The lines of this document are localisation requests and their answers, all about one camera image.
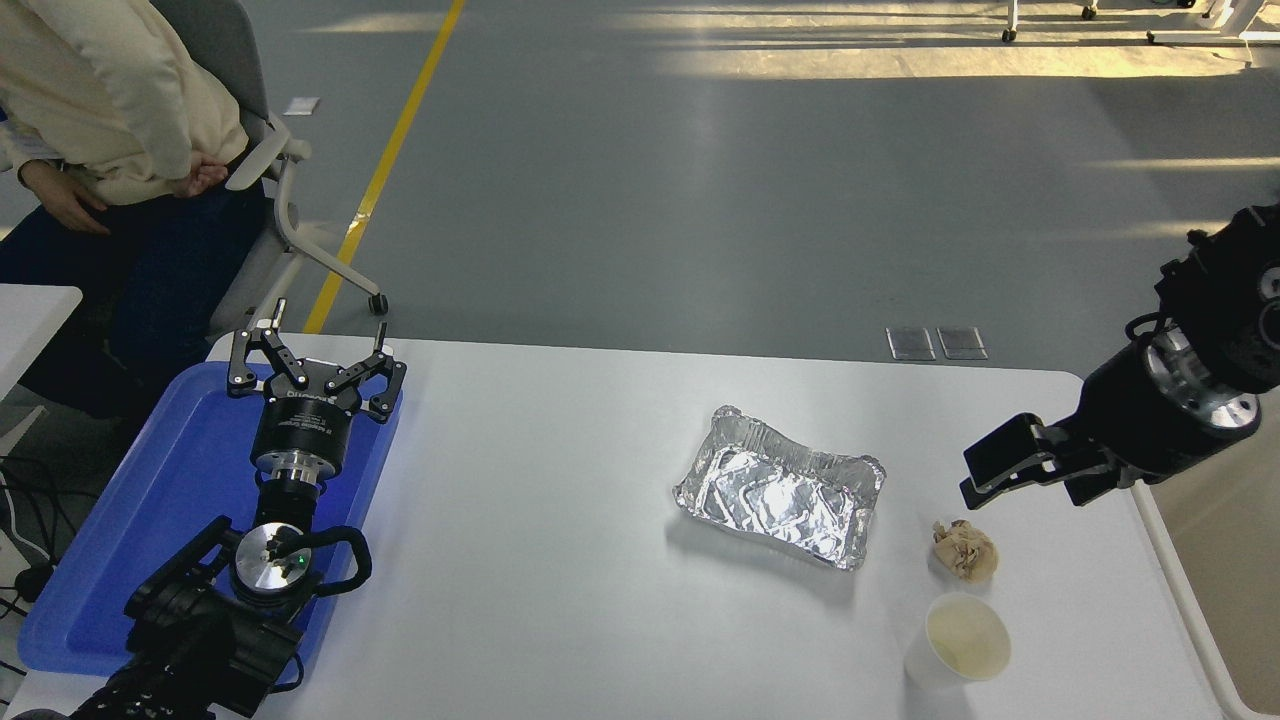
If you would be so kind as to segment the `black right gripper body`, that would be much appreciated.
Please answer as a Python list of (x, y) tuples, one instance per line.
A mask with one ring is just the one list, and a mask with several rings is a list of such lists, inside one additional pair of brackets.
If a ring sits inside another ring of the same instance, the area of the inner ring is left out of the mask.
[(1130, 345), (1085, 378), (1075, 425), (1124, 462), (1170, 477), (1249, 439), (1257, 418), (1220, 427), (1196, 416), (1157, 388), (1146, 352)]

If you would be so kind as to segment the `person's left hand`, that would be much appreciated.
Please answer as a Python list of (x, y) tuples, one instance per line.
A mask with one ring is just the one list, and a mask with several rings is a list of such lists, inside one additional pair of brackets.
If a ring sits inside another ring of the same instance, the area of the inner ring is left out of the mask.
[(178, 199), (197, 197), (223, 183), (230, 174), (225, 163), (206, 152), (193, 151), (188, 159), (188, 170), (180, 178), (166, 179), (166, 191)]

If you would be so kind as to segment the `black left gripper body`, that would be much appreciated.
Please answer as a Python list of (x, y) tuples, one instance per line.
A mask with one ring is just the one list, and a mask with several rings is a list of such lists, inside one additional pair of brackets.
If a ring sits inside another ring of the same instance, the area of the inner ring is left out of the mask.
[(250, 451), (255, 464), (268, 464), (271, 456), (293, 451), (320, 457), (326, 464), (343, 464), (360, 396), (348, 388), (338, 395), (325, 391), (337, 378), (339, 366), (307, 360), (303, 373), (307, 387), (297, 389), (288, 375), (273, 375), (262, 389), (265, 405)]

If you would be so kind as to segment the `person's right hand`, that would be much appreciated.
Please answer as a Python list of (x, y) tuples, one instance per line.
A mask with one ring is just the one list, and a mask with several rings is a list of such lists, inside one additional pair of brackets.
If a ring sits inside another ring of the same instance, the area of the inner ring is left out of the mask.
[(67, 229), (97, 236), (111, 233), (97, 218), (108, 205), (65, 170), (37, 159), (22, 164), (17, 177), (45, 211)]

